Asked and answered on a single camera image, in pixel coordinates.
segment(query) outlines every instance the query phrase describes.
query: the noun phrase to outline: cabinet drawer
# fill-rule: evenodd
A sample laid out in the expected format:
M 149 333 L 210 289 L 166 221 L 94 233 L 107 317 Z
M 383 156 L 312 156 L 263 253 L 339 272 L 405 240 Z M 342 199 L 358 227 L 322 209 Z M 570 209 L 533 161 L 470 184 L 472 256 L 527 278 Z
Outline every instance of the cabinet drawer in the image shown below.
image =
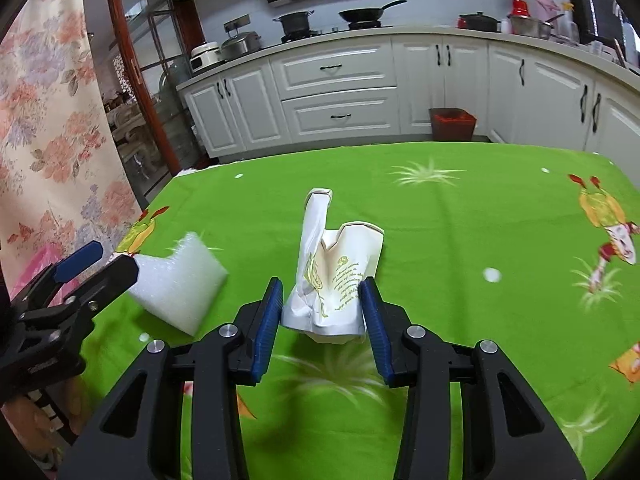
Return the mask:
M 273 56 L 271 66 L 282 100 L 396 86 L 390 38 L 355 38 L 297 48 Z
M 395 88 L 302 97 L 282 106 L 293 142 L 399 134 Z

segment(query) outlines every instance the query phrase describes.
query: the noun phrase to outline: trash bin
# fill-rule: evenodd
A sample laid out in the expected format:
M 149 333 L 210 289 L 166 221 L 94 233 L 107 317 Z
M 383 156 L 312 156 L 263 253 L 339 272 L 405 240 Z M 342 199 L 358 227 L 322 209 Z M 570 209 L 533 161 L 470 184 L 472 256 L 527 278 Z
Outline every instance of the trash bin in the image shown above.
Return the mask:
M 461 108 L 431 108 L 433 140 L 469 142 L 476 129 L 476 118 Z

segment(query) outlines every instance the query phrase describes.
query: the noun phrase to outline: floral curtain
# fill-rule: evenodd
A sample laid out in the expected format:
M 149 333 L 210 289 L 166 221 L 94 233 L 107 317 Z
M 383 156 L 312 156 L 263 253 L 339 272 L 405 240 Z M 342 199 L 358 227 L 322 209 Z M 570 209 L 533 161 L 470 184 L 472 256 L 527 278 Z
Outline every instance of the floral curtain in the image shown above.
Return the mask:
M 105 258 L 140 215 L 100 100 L 82 0 L 29 0 L 0 44 L 0 262 L 47 244 Z

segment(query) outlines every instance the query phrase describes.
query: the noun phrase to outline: frying pan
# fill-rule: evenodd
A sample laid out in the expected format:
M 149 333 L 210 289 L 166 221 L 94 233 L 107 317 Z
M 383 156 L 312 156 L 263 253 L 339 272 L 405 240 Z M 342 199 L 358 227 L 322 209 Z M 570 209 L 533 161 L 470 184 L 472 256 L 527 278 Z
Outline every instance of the frying pan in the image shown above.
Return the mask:
M 381 9 L 351 9 L 344 10 L 340 13 L 340 17 L 349 23 L 356 22 L 376 22 L 382 17 L 382 13 L 389 7 L 405 4 L 406 0 L 396 0 L 390 4 L 386 4 Z

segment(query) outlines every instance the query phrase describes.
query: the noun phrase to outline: glass door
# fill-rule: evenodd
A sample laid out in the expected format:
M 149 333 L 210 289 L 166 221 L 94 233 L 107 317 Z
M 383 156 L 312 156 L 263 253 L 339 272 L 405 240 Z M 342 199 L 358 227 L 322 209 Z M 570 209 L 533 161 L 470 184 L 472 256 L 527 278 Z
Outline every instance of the glass door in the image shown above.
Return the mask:
M 130 82 L 171 174 L 202 156 L 193 121 L 176 85 L 191 77 L 189 55 L 168 0 L 110 0 L 111 17 Z M 158 174 L 150 179 L 161 178 Z
M 137 102 L 111 24 L 108 0 L 82 0 L 102 104 L 111 136 L 141 208 L 171 179 Z

